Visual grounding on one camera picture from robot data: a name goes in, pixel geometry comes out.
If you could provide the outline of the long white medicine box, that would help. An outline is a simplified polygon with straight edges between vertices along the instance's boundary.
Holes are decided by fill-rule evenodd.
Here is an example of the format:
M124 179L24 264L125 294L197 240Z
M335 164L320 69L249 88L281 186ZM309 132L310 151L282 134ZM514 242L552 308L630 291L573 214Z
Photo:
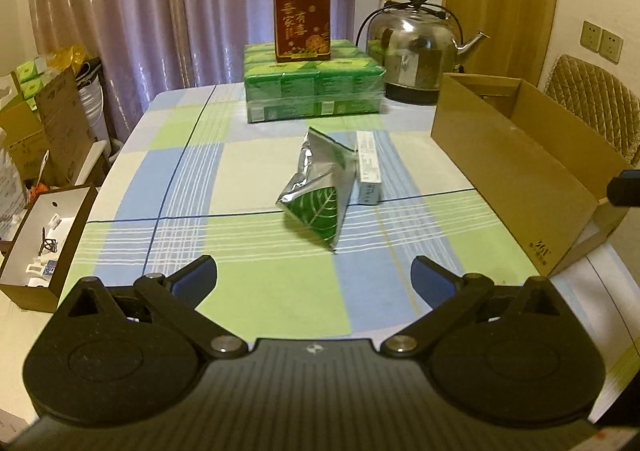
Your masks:
M376 205L380 202L382 175L374 133L358 130L356 133L358 154L358 203Z

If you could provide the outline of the silver green tea bag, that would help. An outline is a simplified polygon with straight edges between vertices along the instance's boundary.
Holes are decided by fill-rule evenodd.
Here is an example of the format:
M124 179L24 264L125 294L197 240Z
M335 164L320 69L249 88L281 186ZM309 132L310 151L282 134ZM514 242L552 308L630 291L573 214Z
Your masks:
M329 249L335 249L357 165L355 150L309 127L300 147L296 173L277 198L277 207L309 228Z

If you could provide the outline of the large brown cardboard box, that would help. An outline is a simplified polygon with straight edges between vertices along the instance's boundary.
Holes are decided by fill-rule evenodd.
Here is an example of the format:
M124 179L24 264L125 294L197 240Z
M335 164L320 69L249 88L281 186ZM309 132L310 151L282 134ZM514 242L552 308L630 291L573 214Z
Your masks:
M627 214L606 188L630 164L519 78L444 75L431 136L543 277L597 249Z

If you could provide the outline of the quilted chair cushion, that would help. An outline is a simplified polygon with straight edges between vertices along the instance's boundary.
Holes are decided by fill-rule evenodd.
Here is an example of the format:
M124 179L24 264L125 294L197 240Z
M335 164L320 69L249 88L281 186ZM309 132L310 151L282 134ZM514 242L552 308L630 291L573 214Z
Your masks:
M631 166L639 164L639 98L613 74L560 55L544 93L604 137Z

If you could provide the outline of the checkered tablecloth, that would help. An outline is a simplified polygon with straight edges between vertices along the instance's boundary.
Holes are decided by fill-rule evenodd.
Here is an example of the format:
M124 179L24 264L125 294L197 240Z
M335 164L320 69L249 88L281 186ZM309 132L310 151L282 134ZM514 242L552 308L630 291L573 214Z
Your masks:
M96 197L65 283L127 285L203 255L218 269L201 312L247 341L369 338L425 315L410 266L424 255L457 275L518 284L535 267L435 144L430 107L385 101L374 114L252 124L244 88L156 96ZM349 204L329 249L277 207L308 130L376 142L382 196Z

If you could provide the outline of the open box with small parts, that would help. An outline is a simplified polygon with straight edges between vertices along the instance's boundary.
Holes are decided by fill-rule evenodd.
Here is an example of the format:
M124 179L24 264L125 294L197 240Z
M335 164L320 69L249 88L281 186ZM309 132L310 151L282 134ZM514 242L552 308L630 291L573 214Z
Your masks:
M1 292L24 310L55 311L94 200L96 187L39 194L1 266Z

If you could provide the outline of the brown boxes beside table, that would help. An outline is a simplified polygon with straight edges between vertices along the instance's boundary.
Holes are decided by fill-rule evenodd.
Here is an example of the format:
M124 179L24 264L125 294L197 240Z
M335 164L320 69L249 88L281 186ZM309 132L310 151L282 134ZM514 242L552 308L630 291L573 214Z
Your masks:
M73 185L94 144L73 70L56 75L35 101L36 111L22 101L1 112L9 155L24 180Z

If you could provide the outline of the green tissue multipack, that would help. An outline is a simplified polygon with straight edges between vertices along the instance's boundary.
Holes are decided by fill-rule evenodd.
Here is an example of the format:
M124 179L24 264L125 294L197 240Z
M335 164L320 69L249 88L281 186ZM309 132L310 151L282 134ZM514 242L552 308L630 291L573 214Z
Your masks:
M279 62L271 43L244 48L250 124L380 111L385 69L347 40L331 42L329 60Z

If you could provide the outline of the stainless steel kettle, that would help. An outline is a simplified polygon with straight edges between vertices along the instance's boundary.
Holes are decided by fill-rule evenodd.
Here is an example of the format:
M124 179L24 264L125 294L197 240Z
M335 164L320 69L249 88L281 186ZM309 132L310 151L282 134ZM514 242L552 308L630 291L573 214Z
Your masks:
M388 0L362 20L356 35L385 69L385 96L405 104L436 104L442 77L461 72L488 37L480 31L467 41L456 15L429 0Z

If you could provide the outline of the wall sockets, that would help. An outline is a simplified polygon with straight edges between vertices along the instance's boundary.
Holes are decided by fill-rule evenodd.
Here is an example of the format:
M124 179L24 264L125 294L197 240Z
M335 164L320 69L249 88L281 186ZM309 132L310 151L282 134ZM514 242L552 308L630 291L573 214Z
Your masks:
M609 62L620 63L624 40L617 34L602 29L594 23L589 21L582 22L579 44L592 52L596 52Z

